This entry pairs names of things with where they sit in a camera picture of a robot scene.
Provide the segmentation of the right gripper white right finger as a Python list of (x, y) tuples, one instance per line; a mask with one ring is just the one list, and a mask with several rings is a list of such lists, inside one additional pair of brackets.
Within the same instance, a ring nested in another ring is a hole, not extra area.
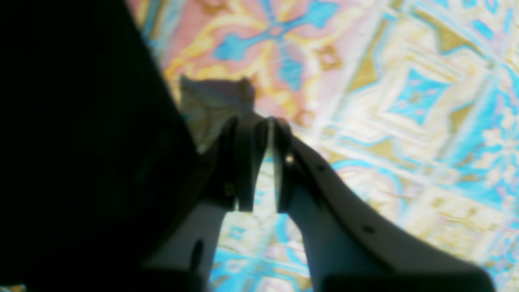
[(410, 235), (270, 118), (276, 208), (302, 235), (315, 292), (493, 292), (488, 273)]

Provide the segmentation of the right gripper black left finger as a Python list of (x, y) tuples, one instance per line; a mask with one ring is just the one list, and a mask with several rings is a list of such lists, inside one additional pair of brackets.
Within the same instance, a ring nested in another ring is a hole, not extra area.
[(269, 121), (231, 118), (180, 185), (184, 206), (142, 261), (143, 292), (209, 292), (227, 213), (252, 211)]

